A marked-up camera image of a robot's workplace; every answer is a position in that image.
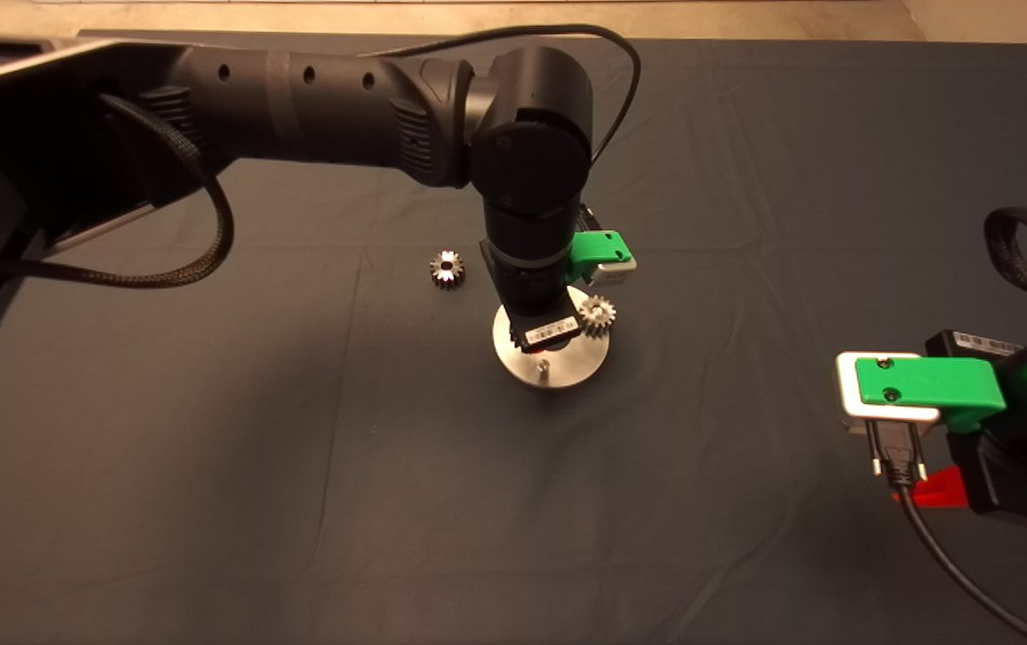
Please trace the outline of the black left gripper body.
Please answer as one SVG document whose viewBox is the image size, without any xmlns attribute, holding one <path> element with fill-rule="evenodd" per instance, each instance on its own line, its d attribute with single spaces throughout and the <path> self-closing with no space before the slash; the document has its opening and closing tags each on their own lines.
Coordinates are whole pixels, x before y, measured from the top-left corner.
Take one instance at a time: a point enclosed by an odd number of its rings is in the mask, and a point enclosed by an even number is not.
<svg viewBox="0 0 1027 645">
<path fill-rule="evenodd" d="M 510 340 L 523 354 L 562 348 L 582 334 L 565 271 L 563 260 L 537 268 L 490 262 L 490 278 L 509 319 Z"/>
</svg>

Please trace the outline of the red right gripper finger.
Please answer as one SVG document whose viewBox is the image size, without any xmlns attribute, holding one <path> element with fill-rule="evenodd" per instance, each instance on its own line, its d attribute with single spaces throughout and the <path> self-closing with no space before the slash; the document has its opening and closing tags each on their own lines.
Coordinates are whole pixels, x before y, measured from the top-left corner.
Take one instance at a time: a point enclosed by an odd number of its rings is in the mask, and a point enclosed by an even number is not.
<svg viewBox="0 0 1027 645">
<path fill-rule="evenodd" d="M 912 501 L 922 509 L 969 509 L 967 489 L 959 466 L 948 466 L 915 483 Z"/>
</svg>

